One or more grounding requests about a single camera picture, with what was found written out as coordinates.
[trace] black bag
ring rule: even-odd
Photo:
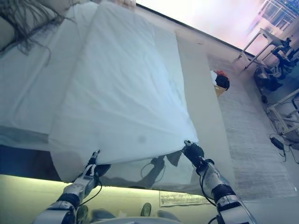
[[[225,88],[226,90],[229,89],[229,79],[226,76],[218,75],[216,78],[217,86]]]

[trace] black joint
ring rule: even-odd
[[[69,202],[71,203],[75,209],[78,208],[79,204],[80,204],[80,199],[77,195],[75,194],[70,194],[70,193],[66,193],[66,194],[62,194],[58,199],[58,201],[64,201],[64,202]]]
[[[235,195],[235,192],[232,188],[228,185],[218,185],[212,190],[212,194],[214,197],[215,202],[217,203],[218,200],[227,195]]]
[[[209,162],[209,163],[215,165],[215,162],[214,162],[213,160],[211,160],[211,159],[206,159],[206,162],[207,162],[207,163]]]

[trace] metal stand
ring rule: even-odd
[[[259,35],[263,35],[267,40],[268,40],[268,44],[253,58],[248,58],[245,54],[246,49],[253,43],[253,41],[259,36]],[[258,60],[257,58],[271,45],[274,46],[279,46],[281,45],[281,39],[279,39],[278,37],[272,35],[271,33],[269,33],[268,31],[264,30],[261,28],[261,30],[255,35],[255,37],[247,44],[247,46],[243,49],[243,51],[240,53],[240,55],[238,56],[237,59],[240,59],[241,57],[244,57],[246,62],[248,63],[244,70],[247,69],[253,62],[256,62],[258,64],[261,64],[263,66],[266,66],[263,63],[263,60],[270,54],[270,52],[262,59],[262,60]]]
[[[295,96],[296,94],[299,93],[299,89],[295,90],[294,92],[292,92],[290,95],[286,96],[285,98],[281,99],[280,101],[278,101],[276,104],[273,104],[271,106],[269,106],[267,108],[267,113],[271,113],[273,112],[276,116],[275,120],[279,121],[280,124],[282,125],[282,132],[281,134],[286,134],[288,132],[294,131],[297,128],[299,128],[299,124],[295,125],[294,127],[289,128],[288,125],[285,123],[285,121],[289,121],[289,122],[293,122],[293,123],[299,123],[299,120],[293,120],[289,117],[291,117],[293,114],[297,113],[299,111],[299,109],[292,111],[291,113],[287,114],[287,115],[281,115],[277,112],[277,110],[275,109],[275,107],[277,105],[281,105],[282,103],[284,103],[286,100],[288,100],[289,98]]]

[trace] green object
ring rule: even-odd
[[[150,203],[145,203],[142,210],[141,210],[140,216],[149,217],[150,212],[151,212],[151,204]]]

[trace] gray fabric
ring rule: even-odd
[[[54,10],[59,14],[63,14],[72,5],[80,3],[80,0],[37,0],[42,5]]]
[[[14,28],[0,17],[0,50],[5,48],[14,39]]]
[[[264,117],[257,112],[232,64],[209,55],[211,69],[223,70],[230,88],[219,96],[235,173],[235,189],[243,200],[295,196],[288,172],[271,144]]]

